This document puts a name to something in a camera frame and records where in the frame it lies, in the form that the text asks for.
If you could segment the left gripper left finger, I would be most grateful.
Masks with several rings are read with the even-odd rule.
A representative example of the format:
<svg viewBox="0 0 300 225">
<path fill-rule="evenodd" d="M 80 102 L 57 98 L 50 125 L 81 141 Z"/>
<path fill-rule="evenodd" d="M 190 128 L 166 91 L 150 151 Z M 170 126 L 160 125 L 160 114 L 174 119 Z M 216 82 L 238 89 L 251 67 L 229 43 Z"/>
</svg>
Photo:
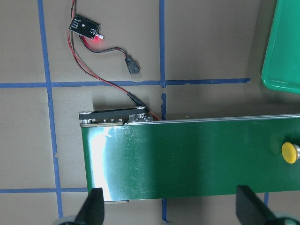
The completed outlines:
<svg viewBox="0 0 300 225">
<path fill-rule="evenodd" d="M 59 218 L 54 225 L 102 225 L 105 218 L 102 188 L 93 188 L 75 216 Z"/>
</svg>

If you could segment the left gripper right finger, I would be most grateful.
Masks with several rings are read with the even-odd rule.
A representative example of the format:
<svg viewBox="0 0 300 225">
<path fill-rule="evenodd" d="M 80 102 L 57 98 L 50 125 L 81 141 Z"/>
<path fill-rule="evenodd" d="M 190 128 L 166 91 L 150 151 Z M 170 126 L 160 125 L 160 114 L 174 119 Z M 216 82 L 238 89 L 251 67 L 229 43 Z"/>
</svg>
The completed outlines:
<svg viewBox="0 0 300 225">
<path fill-rule="evenodd" d="M 289 216 L 276 216 L 245 185 L 236 189 L 236 216 L 242 225 L 298 225 L 299 220 Z"/>
</svg>

